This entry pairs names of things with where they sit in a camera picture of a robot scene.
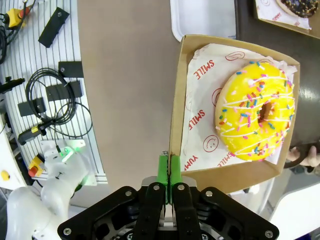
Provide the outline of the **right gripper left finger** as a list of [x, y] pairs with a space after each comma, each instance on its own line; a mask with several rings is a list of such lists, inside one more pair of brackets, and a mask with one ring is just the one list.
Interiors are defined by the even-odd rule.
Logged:
[[158, 160], [158, 173], [141, 188], [123, 186], [61, 223], [62, 240], [154, 240], [167, 203], [168, 154]]

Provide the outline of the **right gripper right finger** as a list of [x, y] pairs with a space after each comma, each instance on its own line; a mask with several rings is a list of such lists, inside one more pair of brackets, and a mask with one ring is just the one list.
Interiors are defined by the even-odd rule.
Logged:
[[180, 157], [170, 156], [170, 190], [178, 238], [201, 240], [276, 240], [279, 229], [216, 187], [198, 190], [183, 181]]

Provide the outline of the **person's left hand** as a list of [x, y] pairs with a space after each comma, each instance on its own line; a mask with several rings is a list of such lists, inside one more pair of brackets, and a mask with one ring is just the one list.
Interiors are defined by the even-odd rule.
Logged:
[[[297, 147], [293, 147], [288, 151], [286, 159], [293, 162], [300, 157], [300, 152]], [[315, 146], [311, 146], [307, 156], [301, 161], [300, 165], [305, 167], [317, 167], [320, 164], [320, 155], [317, 154], [317, 149]]]

